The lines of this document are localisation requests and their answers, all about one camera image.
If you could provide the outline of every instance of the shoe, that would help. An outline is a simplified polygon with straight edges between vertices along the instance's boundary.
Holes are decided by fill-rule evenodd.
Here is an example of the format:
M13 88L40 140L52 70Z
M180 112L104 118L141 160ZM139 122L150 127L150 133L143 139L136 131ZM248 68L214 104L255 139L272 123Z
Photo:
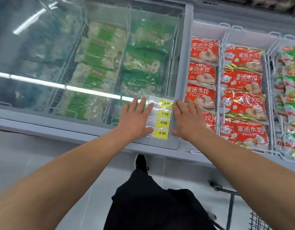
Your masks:
M135 169L140 169L143 172L148 172L147 160L144 155L138 154L135 159Z

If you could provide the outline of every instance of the person's left hand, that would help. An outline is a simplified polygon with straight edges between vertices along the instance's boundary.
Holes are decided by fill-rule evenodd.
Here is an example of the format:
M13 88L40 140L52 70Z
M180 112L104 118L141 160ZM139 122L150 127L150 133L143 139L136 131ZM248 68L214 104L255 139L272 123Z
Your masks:
M124 136L130 137L131 141L153 132L152 127L145 126L148 116L153 109L153 103L151 103L142 112L146 100L145 97L142 98L136 108L138 98L135 97L131 104L126 103L123 106L123 113L117 128L123 132Z

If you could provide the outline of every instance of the black pants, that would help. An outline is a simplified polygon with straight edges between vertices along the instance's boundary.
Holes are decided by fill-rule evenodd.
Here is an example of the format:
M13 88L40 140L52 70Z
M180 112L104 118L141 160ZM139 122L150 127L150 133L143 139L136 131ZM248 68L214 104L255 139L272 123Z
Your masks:
M112 197L104 230L112 229L215 228L190 190L162 189L146 172L136 169Z

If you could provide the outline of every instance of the price label strip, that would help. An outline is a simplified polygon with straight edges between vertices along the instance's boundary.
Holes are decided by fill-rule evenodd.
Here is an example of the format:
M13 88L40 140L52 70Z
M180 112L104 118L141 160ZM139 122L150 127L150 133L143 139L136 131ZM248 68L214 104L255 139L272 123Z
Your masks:
M167 129L153 127L154 131L151 134L147 134L147 136L155 137L159 139L168 139L169 131Z
M165 119L171 119L172 111L164 108L153 108L150 116L156 116Z
M170 120L166 118L149 116L146 125L150 127L159 127L159 128L169 129Z
M147 103L148 104L154 103L154 107L159 107L159 108L165 108L165 109L172 110L172 105L173 105L174 101L169 100L169 99L149 96Z

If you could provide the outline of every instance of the yellow price tag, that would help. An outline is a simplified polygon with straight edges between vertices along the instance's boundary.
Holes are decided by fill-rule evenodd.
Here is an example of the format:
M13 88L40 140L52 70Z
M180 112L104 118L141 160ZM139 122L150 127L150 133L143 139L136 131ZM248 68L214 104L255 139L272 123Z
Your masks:
M170 101L170 100L161 99L159 101L159 107L161 107L161 108L166 108L166 109L172 110L172 105L173 105L173 101Z
M170 111L166 111L164 109L157 111L157 117L170 119L172 113Z
M160 127L160 128L169 129L170 120L157 119L155 126Z
M155 129L154 131L154 137L160 138L160 139L168 139L169 132L164 130L158 130Z

